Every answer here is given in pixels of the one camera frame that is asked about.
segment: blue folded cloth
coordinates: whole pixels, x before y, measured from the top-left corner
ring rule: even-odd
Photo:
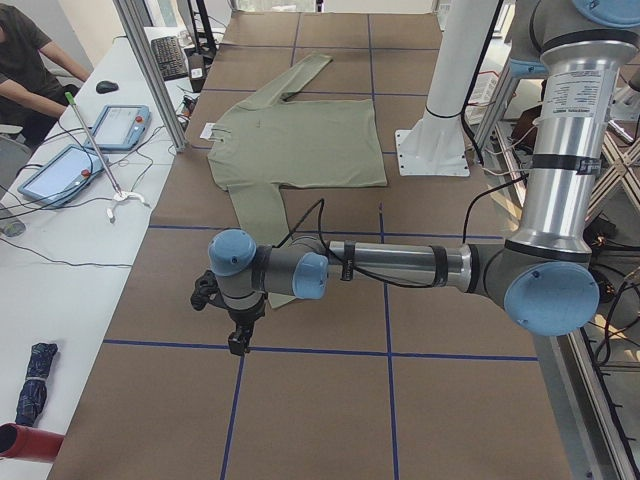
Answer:
[[[38,343],[31,347],[31,359],[16,408],[16,424],[32,427],[42,413],[47,401],[45,381],[49,377],[51,362],[57,351],[55,343]]]

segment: computer mouse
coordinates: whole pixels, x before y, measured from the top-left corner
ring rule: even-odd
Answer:
[[[101,82],[98,82],[98,84],[96,85],[96,92],[98,93],[115,92],[116,90],[118,90],[118,88],[120,87],[118,86],[117,83],[110,82],[109,80],[102,80]]]

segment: blue tape line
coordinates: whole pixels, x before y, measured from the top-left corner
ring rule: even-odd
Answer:
[[[250,90],[245,88],[203,88],[203,92],[223,92],[223,93],[255,93],[256,90]],[[371,92],[336,92],[336,91],[323,91],[323,90],[303,90],[300,93],[315,93],[318,95],[371,95]],[[376,92],[376,96],[387,97],[418,97],[427,98],[424,93],[381,93]]]
[[[229,227],[207,227],[204,225],[193,225],[193,226],[185,226],[185,225],[149,225],[149,228],[153,228],[154,230],[212,230],[212,231],[223,231],[228,230]]]
[[[440,360],[484,360],[498,362],[537,362],[538,357],[510,356],[510,355],[463,355],[447,353],[394,353],[397,358],[430,358]]]
[[[380,223],[380,242],[385,243],[384,233],[384,215],[382,202],[378,206],[378,221]],[[396,422],[396,392],[393,377],[393,342],[391,336],[391,311],[389,308],[389,287],[385,283],[383,285],[384,296],[384,318],[387,333],[387,369],[389,372],[389,406],[391,408],[391,446],[393,454],[393,478],[400,479],[400,462],[398,460],[398,428]]]
[[[252,352],[270,353],[304,353],[311,355],[344,355],[350,357],[386,357],[384,352],[358,351],[358,350],[330,350],[314,348],[286,348],[286,347],[251,347]]]
[[[302,19],[302,14],[298,13],[298,24],[296,25],[296,36],[293,39],[293,49],[291,50],[291,66],[293,67],[293,60],[296,56],[296,45],[298,44],[298,33],[300,32],[300,20]]]
[[[291,48],[291,45],[247,45],[244,43],[221,43],[219,47],[227,48]],[[314,50],[390,50],[390,51],[415,51],[415,52],[434,52],[440,50],[439,48],[417,48],[417,47],[341,47],[337,45],[300,45],[297,47],[300,50],[314,49]]]
[[[147,342],[141,340],[119,340],[104,339],[102,343],[109,345],[128,345],[135,347],[165,347],[165,348],[186,348],[205,350],[227,350],[227,345],[215,345],[204,343],[178,343],[178,342]],[[367,350],[332,350],[314,348],[287,348],[287,347],[251,347],[255,352],[270,353],[302,353],[309,355],[344,355],[355,357],[388,357],[386,352],[375,352]],[[465,355],[448,353],[399,353],[392,352],[391,356],[398,358],[427,358],[441,360],[487,360],[504,362],[537,362],[537,357],[513,356],[513,355]]]
[[[131,345],[135,347],[167,347],[167,348],[193,348],[204,350],[227,350],[226,345],[208,345],[205,343],[177,343],[177,342],[146,342],[141,340],[116,340],[105,338],[102,343],[109,345]]]
[[[238,227],[215,227],[215,226],[206,226],[206,225],[149,225],[149,228],[153,228],[156,230],[212,230],[212,231],[222,231],[227,230],[229,228],[238,228]],[[298,233],[304,234],[312,234],[317,233],[316,230],[298,230]],[[339,231],[339,230],[323,230],[322,232],[325,235],[360,235],[363,237],[378,237],[380,236],[380,232],[357,232],[357,231]],[[416,237],[416,238],[453,238],[453,239],[461,239],[462,235],[457,233],[415,233],[415,232],[384,232],[387,237]],[[504,237],[499,235],[467,235],[467,238],[473,238],[476,240],[504,240]]]
[[[231,453],[231,441],[233,439],[233,428],[236,422],[236,412],[238,410],[238,398],[240,397],[240,384],[242,383],[242,371],[244,370],[244,357],[240,357],[238,365],[238,376],[236,377],[236,389],[233,393],[233,405],[231,406],[231,416],[229,417],[229,427],[227,428],[227,441],[224,445],[224,456],[222,457],[222,470],[220,480],[225,480],[227,476],[227,466],[229,464],[229,454]]]
[[[369,35],[369,70],[371,72],[371,100],[376,101],[376,87],[373,80],[373,49],[371,47],[371,15],[367,13],[367,32]]]

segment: red object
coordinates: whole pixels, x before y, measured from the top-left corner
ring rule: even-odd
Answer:
[[[53,463],[64,435],[7,423],[0,427],[0,457]]]

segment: light blue joint cap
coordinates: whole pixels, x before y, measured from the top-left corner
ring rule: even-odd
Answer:
[[[293,273],[293,294],[296,298],[319,300],[327,286],[329,259],[317,253],[307,253]]]
[[[511,75],[514,78],[541,78],[549,75],[547,67],[540,62],[509,59]]]
[[[605,27],[640,27],[638,0],[573,0],[573,4],[582,15]]]
[[[220,277],[231,277],[251,265],[256,242],[244,230],[225,230],[209,244],[211,270]]]
[[[509,286],[504,309],[537,335],[565,335],[593,319],[600,301],[589,271],[575,263],[549,262],[530,268]]]

